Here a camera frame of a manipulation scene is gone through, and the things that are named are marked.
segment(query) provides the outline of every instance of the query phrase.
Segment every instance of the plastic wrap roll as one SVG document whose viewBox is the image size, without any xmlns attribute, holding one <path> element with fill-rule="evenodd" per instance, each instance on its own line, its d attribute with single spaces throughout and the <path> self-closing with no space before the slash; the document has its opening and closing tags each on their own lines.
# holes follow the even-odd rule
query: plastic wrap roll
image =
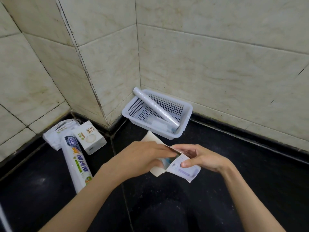
<svg viewBox="0 0 309 232">
<path fill-rule="evenodd" d="M 61 138 L 61 148 L 78 193 L 92 180 L 91 172 L 73 133 Z"/>
<path fill-rule="evenodd" d="M 173 128 L 178 128 L 180 123 L 175 120 L 166 110 L 164 110 L 159 104 L 153 101 L 147 94 L 141 91 L 139 88 L 135 87 L 133 93 L 139 97 L 144 103 L 146 103 L 150 108 L 152 108 L 156 113 L 158 113 L 165 121 L 169 122 Z"/>
</svg>

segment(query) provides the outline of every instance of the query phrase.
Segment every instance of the wall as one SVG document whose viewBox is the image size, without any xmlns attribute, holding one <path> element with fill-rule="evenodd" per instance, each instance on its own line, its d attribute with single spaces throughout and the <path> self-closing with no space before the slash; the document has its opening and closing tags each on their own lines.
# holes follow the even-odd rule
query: wall
<svg viewBox="0 0 309 232">
<path fill-rule="evenodd" d="M 309 0 L 136 0 L 141 87 L 309 150 Z"/>
<path fill-rule="evenodd" d="M 0 162 L 70 107 L 0 3 Z"/>
<path fill-rule="evenodd" d="M 140 86 L 134 0 L 2 0 L 68 104 L 110 126 Z"/>
</svg>

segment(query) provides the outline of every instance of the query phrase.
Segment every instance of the black baseboard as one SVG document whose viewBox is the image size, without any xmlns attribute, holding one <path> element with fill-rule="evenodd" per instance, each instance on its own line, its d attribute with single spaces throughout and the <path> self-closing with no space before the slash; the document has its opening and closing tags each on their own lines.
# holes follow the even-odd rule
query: black baseboard
<svg viewBox="0 0 309 232">
<path fill-rule="evenodd" d="M 75 112 L 71 112 L 58 121 L 54 122 L 54 126 L 61 120 L 65 119 L 76 119 L 80 124 L 88 121 L 89 119 L 83 115 L 80 115 Z M 265 148 L 268 148 L 270 150 L 273 150 L 274 152 L 287 156 L 288 158 L 295 159 L 297 161 L 306 163 L 309 165 L 309 152 L 297 149 L 295 147 L 282 144 L 280 142 L 277 142 L 275 140 L 268 139 L 264 136 L 260 136 L 257 134 L 254 134 L 252 132 L 231 126 L 229 124 L 217 121 L 215 119 L 211 119 L 209 117 L 204 117 L 199 114 L 193 113 L 191 118 L 192 121 L 204 124 L 206 126 L 212 127 L 214 129 L 218 129 L 223 132 L 227 132 L 231 135 L 238 136 L 242 139 L 245 139 L 247 141 L 256 143 L 260 146 L 263 146 Z M 107 128 L 93 120 L 90 120 L 98 129 L 99 132 L 102 133 L 107 138 L 113 138 L 115 133 L 118 131 L 118 129 L 125 123 L 129 122 L 129 120 L 123 116 L 120 116 L 110 128 Z M 10 174 L 12 171 L 14 171 L 18 166 L 20 166 L 22 163 L 24 163 L 28 158 L 30 158 L 38 148 L 42 147 L 45 143 L 45 141 L 42 138 L 43 133 L 37 134 L 33 139 L 31 139 L 29 142 L 24 144 L 20 149 L 18 149 L 16 152 L 14 152 L 12 155 L 7 157 L 5 160 L 3 160 L 0 163 L 0 180 L 5 178 L 8 174 Z"/>
</svg>

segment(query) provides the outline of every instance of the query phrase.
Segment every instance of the white basket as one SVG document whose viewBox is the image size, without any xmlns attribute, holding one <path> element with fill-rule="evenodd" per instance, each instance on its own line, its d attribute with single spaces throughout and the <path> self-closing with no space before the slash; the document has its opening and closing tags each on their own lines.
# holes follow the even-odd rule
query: white basket
<svg viewBox="0 0 309 232">
<path fill-rule="evenodd" d="M 180 122 L 178 129 L 173 132 L 165 132 L 145 122 L 146 118 L 150 115 L 159 116 L 153 109 L 147 106 L 140 98 L 135 96 L 122 110 L 122 115 L 130 119 L 130 121 L 144 129 L 150 130 L 162 137 L 169 140 L 173 138 L 179 138 L 185 130 L 190 116 L 192 114 L 192 105 L 172 98 L 170 96 L 160 94 L 148 89 L 143 89 L 143 92 L 147 94 L 153 101 L 159 104 L 164 110 L 170 113 L 177 121 Z"/>
</svg>

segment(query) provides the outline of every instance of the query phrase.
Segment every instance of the person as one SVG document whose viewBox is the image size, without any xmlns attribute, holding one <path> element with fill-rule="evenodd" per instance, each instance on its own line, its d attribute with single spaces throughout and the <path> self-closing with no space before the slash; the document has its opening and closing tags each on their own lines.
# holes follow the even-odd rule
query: person
<svg viewBox="0 0 309 232">
<path fill-rule="evenodd" d="M 285 231 L 257 198 L 229 159 L 200 145 L 176 144 L 172 148 L 190 157 L 181 163 L 181 167 L 200 165 L 222 175 L 246 232 Z M 43 226 L 40 232 L 87 231 L 114 188 L 129 178 L 149 172 L 154 166 L 163 167 L 158 158 L 175 156 L 176 153 L 163 144 L 156 142 L 131 143 L 118 155 L 103 164 L 90 183 Z"/>
</svg>

